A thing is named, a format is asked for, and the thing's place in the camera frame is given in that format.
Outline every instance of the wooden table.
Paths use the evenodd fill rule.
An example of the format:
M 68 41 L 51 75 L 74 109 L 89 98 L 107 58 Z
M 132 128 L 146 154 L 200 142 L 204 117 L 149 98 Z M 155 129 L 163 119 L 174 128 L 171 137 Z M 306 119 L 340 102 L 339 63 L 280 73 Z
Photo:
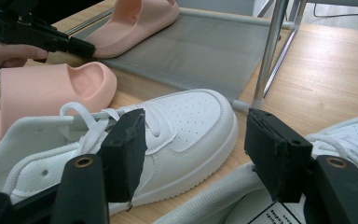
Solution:
M 68 30 L 110 8 L 114 0 L 80 12 L 56 24 Z M 79 66 L 82 59 L 50 53 L 48 64 Z M 40 65 L 28 62 L 28 66 Z M 132 105 L 178 90 L 113 69 L 118 87 L 113 108 Z M 252 102 L 259 66 L 245 86 L 240 100 Z M 358 116 L 358 31 L 302 24 L 268 92 L 264 110 L 274 114 L 302 135 Z M 112 223 L 150 223 L 211 186 L 231 170 L 249 161 L 243 152 L 246 115 L 236 111 L 240 132 L 235 149 L 223 166 L 192 190 L 172 199 L 134 207 L 111 216 Z

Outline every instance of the white sneaker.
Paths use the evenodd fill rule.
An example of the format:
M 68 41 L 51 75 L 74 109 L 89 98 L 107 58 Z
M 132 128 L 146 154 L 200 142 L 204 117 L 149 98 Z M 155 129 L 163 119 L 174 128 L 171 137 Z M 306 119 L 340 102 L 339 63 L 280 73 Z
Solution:
M 313 144 L 312 156 L 338 156 L 358 167 L 358 118 L 342 121 L 305 138 Z
M 358 118 L 306 138 L 313 144 L 313 156 L 339 156 L 358 166 Z M 305 223 L 305 197 L 300 203 L 273 202 L 252 169 L 251 162 L 240 166 L 155 224 Z
M 69 108 L 80 111 L 87 126 L 72 116 L 25 118 L 10 127 L 0 142 L 0 191 L 13 203 L 59 183 L 68 160 L 98 151 L 107 136 L 104 129 L 109 116 L 118 119 L 135 108 L 145 110 L 148 147 L 141 182 L 132 200 L 135 206 L 197 186 L 226 160 L 238 134 L 229 102 L 216 91 L 182 91 L 104 110 L 98 122 L 78 105 L 65 105 L 62 114 Z M 127 204 L 110 203 L 109 208 L 113 214 L 126 209 Z

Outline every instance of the finger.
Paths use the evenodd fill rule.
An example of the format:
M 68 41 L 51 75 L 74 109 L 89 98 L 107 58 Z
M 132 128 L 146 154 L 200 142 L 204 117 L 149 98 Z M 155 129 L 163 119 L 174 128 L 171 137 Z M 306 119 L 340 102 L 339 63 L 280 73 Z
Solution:
M 27 63 L 27 59 L 23 58 L 12 58 L 4 61 L 3 66 L 4 67 L 23 67 Z
M 30 45 L 2 45 L 0 48 L 0 60 L 11 58 L 46 59 L 48 52 Z

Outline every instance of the white shoelace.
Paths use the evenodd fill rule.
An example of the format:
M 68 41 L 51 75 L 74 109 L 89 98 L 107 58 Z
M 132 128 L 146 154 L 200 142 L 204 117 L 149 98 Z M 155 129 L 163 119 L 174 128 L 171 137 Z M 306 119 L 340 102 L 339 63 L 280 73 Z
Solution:
M 329 145 L 331 147 L 324 147 L 323 150 L 336 152 L 339 155 L 339 157 L 350 160 L 358 166 L 358 150 L 353 150 L 353 149 L 344 147 L 336 139 L 326 136 L 326 135 L 322 135 L 322 134 L 317 134 L 317 133 L 310 134 L 306 137 L 306 139 L 310 142 L 320 141 L 320 142 L 326 143 L 327 145 Z M 345 138 L 342 138 L 341 140 L 347 141 L 348 143 L 351 143 L 352 145 L 358 147 L 358 137 L 346 136 Z M 320 155 L 322 153 L 318 152 L 317 150 L 313 150 L 312 154 Z
M 78 115 L 86 122 L 89 130 L 79 140 L 79 148 L 76 150 L 74 157 L 90 153 L 90 149 L 97 143 L 97 141 L 103 137 L 108 128 L 109 118 L 118 121 L 120 117 L 135 109 L 135 107 L 123 107 L 121 110 L 115 110 L 113 108 L 103 109 L 103 113 L 98 114 L 98 121 L 95 120 L 94 116 L 88 111 L 88 109 L 80 103 L 72 102 L 62 106 L 60 110 L 61 116 L 66 116 L 70 109 L 75 110 Z M 151 132 L 154 136 L 159 136 L 158 120 L 153 116 L 145 116 L 146 129 Z

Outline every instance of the slide sandal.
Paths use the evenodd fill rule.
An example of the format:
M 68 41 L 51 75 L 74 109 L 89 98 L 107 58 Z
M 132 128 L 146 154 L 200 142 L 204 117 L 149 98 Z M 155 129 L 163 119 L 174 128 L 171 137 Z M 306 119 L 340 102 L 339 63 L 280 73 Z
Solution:
M 68 102 L 91 112 L 107 108 L 117 87 L 115 74 L 102 63 L 3 68 L 0 78 L 0 140 L 17 119 L 59 115 Z
M 85 38 L 95 58 L 114 58 L 171 25 L 179 16 L 174 0 L 117 0 L 110 20 Z

